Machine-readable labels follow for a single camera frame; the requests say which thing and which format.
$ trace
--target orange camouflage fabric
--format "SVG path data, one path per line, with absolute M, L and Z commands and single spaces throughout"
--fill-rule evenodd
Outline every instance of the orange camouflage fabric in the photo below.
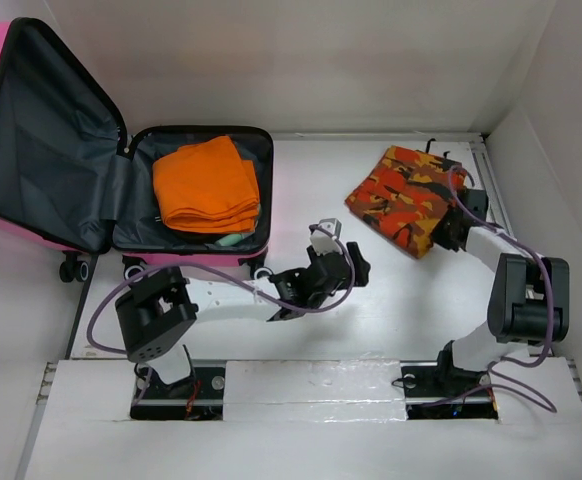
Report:
M 447 180 L 454 165 L 460 164 L 392 146 L 345 203 L 374 230 L 422 258 L 433 246 L 431 232 L 454 202 Z M 465 175 L 454 171 L 456 189 L 464 188 Z

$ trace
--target stack of folded clothes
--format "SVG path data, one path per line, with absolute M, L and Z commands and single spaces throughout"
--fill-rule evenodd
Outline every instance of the stack of folded clothes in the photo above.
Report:
M 421 258 L 433 246 L 431 233 L 454 203 L 447 178 L 454 165 L 461 164 L 390 147 L 345 203 L 374 230 Z M 453 185 L 458 191 L 464 188 L 465 176 L 462 169 L 454 169 Z
M 164 225 L 184 235 L 217 235 L 230 246 L 255 231 L 260 193 L 253 162 L 228 136 L 185 145 L 153 164 L 153 188 Z

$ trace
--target suitcase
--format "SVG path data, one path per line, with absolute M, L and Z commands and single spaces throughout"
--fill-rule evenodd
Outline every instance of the suitcase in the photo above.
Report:
M 229 135 L 253 160 L 261 205 L 255 233 L 234 246 L 183 239 L 160 221 L 152 164 L 187 144 Z M 0 228 L 64 252 L 63 281 L 84 281 L 81 254 L 142 262 L 188 256 L 262 267 L 271 225 L 273 141 L 244 126 L 157 126 L 128 134 L 119 110 L 44 22 L 0 24 Z

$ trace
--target orange cloth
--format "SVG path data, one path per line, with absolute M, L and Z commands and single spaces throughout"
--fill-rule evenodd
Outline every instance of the orange cloth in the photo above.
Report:
M 153 189 L 164 224 L 196 233 L 255 229 L 260 193 L 253 162 L 227 136 L 185 145 L 153 164 Z

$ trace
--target white wall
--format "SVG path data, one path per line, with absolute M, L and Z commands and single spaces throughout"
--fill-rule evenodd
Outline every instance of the white wall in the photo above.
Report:
M 48 0 L 132 131 L 490 129 L 554 0 Z
M 44 0 L 0 0 L 0 21 L 42 18 Z M 61 256 L 0 232 L 0 480 L 13 479 L 47 361 L 66 348 L 78 285 L 57 277 Z
M 557 2 L 520 98 L 487 145 L 516 234 L 571 264 L 562 348 L 582 378 L 582 1 Z

